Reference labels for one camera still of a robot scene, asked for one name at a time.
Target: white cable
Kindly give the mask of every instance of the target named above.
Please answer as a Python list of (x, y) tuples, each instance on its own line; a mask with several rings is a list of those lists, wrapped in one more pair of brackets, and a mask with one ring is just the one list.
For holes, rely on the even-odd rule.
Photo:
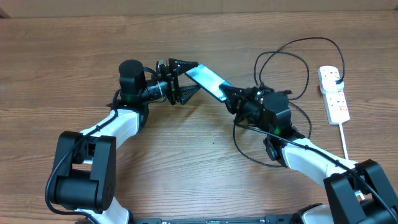
[(346, 138), (344, 138), (343, 124), (338, 123), (340, 129), (341, 143), (343, 144), (344, 157), (348, 159), (348, 152), (346, 147)]
[(159, 86), (160, 95), (162, 96), (162, 98), (164, 98), (163, 93), (162, 93), (162, 88), (160, 87), (159, 81), (157, 81), (157, 85)]

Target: power strip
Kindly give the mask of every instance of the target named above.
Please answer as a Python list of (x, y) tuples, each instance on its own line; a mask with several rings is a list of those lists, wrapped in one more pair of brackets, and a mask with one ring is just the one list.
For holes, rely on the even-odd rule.
[(344, 82), (336, 84), (336, 81), (340, 79), (340, 74), (338, 69), (333, 66), (320, 67), (318, 70), (318, 77), (320, 82), (319, 87), (323, 95), (323, 101), (325, 102), (329, 124), (339, 126), (344, 156), (348, 159), (343, 123), (347, 122), (350, 117), (343, 91)]

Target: black cable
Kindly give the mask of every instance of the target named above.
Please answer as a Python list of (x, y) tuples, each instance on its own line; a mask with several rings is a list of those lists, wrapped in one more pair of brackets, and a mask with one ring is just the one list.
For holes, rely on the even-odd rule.
[(49, 180), (47, 181), (47, 185), (45, 186), (45, 195), (44, 195), (44, 199), (45, 199), (45, 203), (47, 204), (48, 208), (51, 210), (51, 212), (55, 213), (55, 214), (59, 214), (59, 215), (84, 215), (85, 217), (90, 217), (90, 214), (86, 213), (86, 212), (65, 212), (65, 211), (60, 211), (57, 210), (56, 208), (54, 208), (50, 202), (49, 199), (49, 194), (50, 194), (50, 184), (55, 176), (55, 174), (58, 172), (59, 168), (61, 167), (62, 163), (65, 161), (65, 159), (73, 152), (73, 150), (78, 147), (79, 145), (81, 145), (83, 143), (83, 141), (87, 140), (92, 134), (96, 133), (97, 131), (99, 131), (100, 129), (104, 128), (105, 126), (107, 126), (108, 124), (110, 124), (112, 121), (114, 121), (116, 119), (116, 117), (118, 117), (118, 111), (116, 109), (116, 99), (118, 98), (120, 93), (120, 90), (116, 91), (114, 97), (113, 97), (113, 109), (114, 109), (114, 115), (111, 119), (105, 121), (103, 124), (97, 126), (94, 130), (90, 131), (89, 133), (87, 133), (86, 135), (82, 136), (79, 140), (77, 140), (77, 142), (67, 151), (67, 153), (65, 153), (65, 155), (62, 157), (62, 159), (60, 160), (60, 162), (57, 164), (57, 166), (54, 168), (54, 170), (52, 171)]
[(304, 63), (304, 65), (306, 66), (306, 68), (307, 68), (307, 82), (306, 82), (306, 84), (305, 84), (305, 87), (304, 87), (303, 92), (301, 92), (301, 94), (299, 94), (299, 96), (297, 96), (297, 97), (295, 97), (295, 98), (292, 98), (292, 99), (288, 99), (288, 100), (297, 100), (297, 99), (299, 99), (300, 97), (302, 97), (302, 96), (304, 95), (305, 91), (307, 90), (308, 83), (309, 83), (309, 81), (310, 81), (310, 69), (309, 69), (309, 67), (308, 67), (308, 64), (306, 63), (306, 61), (305, 61), (302, 57), (300, 57), (300, 56), (298, 56), (298, 55), (295, 55), (295, 54), (293, 54), (293, 53), (290, 53), (290, 52), (281, 52), (281, 51), (279, 51), (279, 52), (277, 52), (277, 51), (268, 51), (268, 52), (263, 52), (263, 53), (261, 53), (261, 54), (257, 57), (256, 62), (254, 63), (254, 80), (256, 81), (256, 84), (257, 84), (257, 80), (256, 80), (256, 67), (257, 67), (258, 60), (259, 60), (260, 57), (263, 56), (264, 54), (271, 54), (271, 53), (273, 53), (273, 54), (287, 54), (287, 55), (291, 55), (291, 56), (293, 56), (293, 57), (295, 57), (295, 58), (297, 58), (297, 59), (300, 59), (300, 60)]
[[(294, 43), (294, 42), (298, 42), (298, 41), (301, 41), (301, 40), (312, 40), (312, 39), (327, 40), (327, 41), (331, 42), (331, 43), (337, 48), (337, 50), (338, 50), (338, 52), (339, 52), (339, 54), (340, 54), (340, 57), (341, 57), (341, 62), (343, 63), (343, 76), (342, 76), (339, 80), (336, 81), (337, 84), (340, 84), (340, 83), (343, 81), (344, 75), (345, 75), (345, 73), (346, 73), (343, 53), (341, 53), (341, 50), (340, 50), (339, 46), (338, 46), (334, 41), (332, 41), (332, 40), (329, 39), (329, 38), (325, 38), (325, 37), (307, 37), (307, 38), (302, 38), (302, 39), (290, 41), (289, 43), (287, 43), (287, 44), (281, 46), (281, 47), (280, 47), (278, 50), (276, 50), (276, 51), (266, 60), (266, 62), (263, 64), (263, 66), (262, 66), (262, 68), (261, 68), (261, 70), (260, 70), (260, 74), (259, 74), (259, 81), (262, 83), (262, 80), (261, 80), (261, 73), (262, 73), (262, 70), (263, 70), (264, 67), (266, 66), (267, 62), (268, 62), (275, 54), (277, 54), (278, 52), (280, 52), (284, 47), (288, 46), (289, 44), (292, 44), (292, 43)], [(256, 85), (259, 85), (258, 82), (257, 82), (257, 78), (256, 78), (256, 68), (254, 68), (254, 81), (256, 82)]]
[(156, 78), (156, 72), (153, 69), (144, 66), (144, 72), (149, 72), (151, 79)]
[(270, 136), (275, 137), (275, 138), (278, 138), (279, 140), (284, 141), (284, 142), (286, 142), (286, 143), (292, 144), (292, 145), (297, 146), (297, 147), (301, 147), (301, 148), (303, 148), (303, 149), (305, 149), (305, 150), (310, 150), (310, 151), (315, 152), (315, 153), (317, 153), (318, 155), (324, 157), (325, 159), (329, 160), (330, 162), (334, 163), (336, 166), (339, 166), (339, 167), (343, 168), (343, 169), (346, 170), (348, 173), (350, 173), (355, 179), (357, 179), (358, 181), (360, 181), (366, 188), (369, 189), (369, 191), (372, 193), (373, 197), (374, 197), (375, 199), (377, 199), (377, 201), (379, 201), (379, 203), (387, 210), (387, 212), (388, 212), (388, 213), (391, 215), (391, 217), (394, 219), (395, 223), (398, 224), (398, 218), (393, 214), (392, 210), (388, 207), (388, 205), (385, 203), (385, 201), (383, 201), (383, 199), (380, 197), (380, 195), (377, 194), (377, 192), (376, 192), (368, 183), (366, 183), (366, 181), (365, 181), (364, 179), (362, 179), (357, 173), (355, 173), (355, 172), (352, 171), (350, 168), (348, 168), (348, 167), (346, 167), (345, 165), (343, 165), (339, 160), (334, 160), (334, 159), (331, 158), (330, 156), (326, 155), (325, 153), (323, 153), (323, 152), (321, 152), (321, 151), (319, 151), (319, 150), (317, 150), (317, 149), (314, 149), (314, 148), (309, 147), (309, 146), (304, 146), (304, 145), (301, 145), (301, 144), (296, 143), (296, 142), (293, 142), (293, 141), (289, 141), (289, 140), (287, 140), (287, 139), (284, 139), (284, 138), (281, 138), (281, 137), (277, 136), (276, 134), (272, 134), (272, 133), (269, 133), (269, 132), (267, 132), (267, 131), (263, 131), (263, 130), (256, 129), (256, 128), (252, 128), (252, 127), (245, 126), (245, 125), (240, 125), (240, 124), (238, 124), (238, 123), (236, 122), (236, 120), (234, 120), (234, 125), (236, 125), (236, 126), (238, 126), (238, 127), (240, 127), (240, 128), (247, 129), (247, 130), (255, 131), (255, 132), (257, 132), (257, 133), (262, 133), (262, 134), (270, 135)]
[(312, 133), (312, 122), (311, 122), (311, 119), (310, 119), (310, 117), (309, 117), (309, 115), (306, 113), (306, 112), (304, 112), (304, 110), (303, 109), (301, 109), (299, 106), (297, 106), (296, 104), (294, 104), (294, 103), (292, 103), (292, 102), (289, 102), (292, 106), (294, 106), (296, 109), (298, 109), (306, 118), (307, 118), (307, 120), (308, 120), (308, 124), (310, 125), (310, 130), (309, 130), (309, 132), (308, 132), (308, 139), (310, 139), (311, 138), (311, 133)]
[(97, 221), (97, 220), (94, 218), (94, 216), (92, 216), (92, 215), (87, 216), (87, 219), (88, 219), (89, 221), (91, 221), (92, 223), (94, 223), (94, 224), (100, 224), (99, 221)]
[(234, 124), (234, 128), (233, 128), (232, 137), (233, 137), (233, 139), (234, 139), (234, 143), (235, 143), (236, 149), (242, 154), (242, 156), (244, 156), (244, 157), (250, 159), (251, 161), (253, 161), (253, 162), (255, 162), (255, 163), (258, 163), (258, 164), (263, 165), (263, 166), (266, 166), (266, 167), (271, 167), (271, 168), (281, 168), (281, 167), (283, 167), (283, 166), (281, 166), (281, 165), (265, 164), (265, 163), (263, 163), (263, 162), (260, 162), (260, 161), (257, 161), (257, 160), (255, 160), (255, 159), (252, 159), (251, 157), (249, 157), (248, 155), (246, 155), (245, 153), (243, 153), (242, 150), (239, 148), (238, 144), (236, 143), (235, 124)]

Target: wood grain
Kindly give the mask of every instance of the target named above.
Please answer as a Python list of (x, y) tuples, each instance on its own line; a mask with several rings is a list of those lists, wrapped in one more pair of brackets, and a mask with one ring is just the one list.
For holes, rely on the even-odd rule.
[[(130, 58), (153, 67), (169, 57), (207, 64), (235, 86), (253, 86), (259, 53), (302, 37), (336, 41), (346, 59), (345, 124), (350, 157), (374, 159), (398, 190), (398, 14), (301, 12), (184, 16), (0, 20), (0, 223), (73, 223), (44, 203), (58, 136), (102, 120), (119, 88), (118, 65)], [(312, 141), (343, 156), (328, 125), (317, 69), (341, 68), (324, 41), (297, 43), (311, 71), (297, 102), (313, 121)], [(285, 55), (264, 71), (267, 85), (302, 91), (304, 65)], [(182, 84), (191, 83), (182, 77)], [(116, 197), (136, 217), (261, 217), (327, 203), (325, 191), (288, 169), (261, 167), (232, 141), (233, 116), (204, 91), (185, 106), (150, 106), (146, 127), (118, 150)], [(307, 134), (297, 111), (294, 125)], [(250, 156), (271, 162), (263, 136), (238, 131)]]

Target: green light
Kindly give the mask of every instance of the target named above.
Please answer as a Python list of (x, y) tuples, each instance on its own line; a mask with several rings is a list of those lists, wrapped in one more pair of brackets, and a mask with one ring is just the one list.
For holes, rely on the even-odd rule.
[(280, 129), (278, 127), (276, 127), (274, 134), (279, 135), (280, 134)]

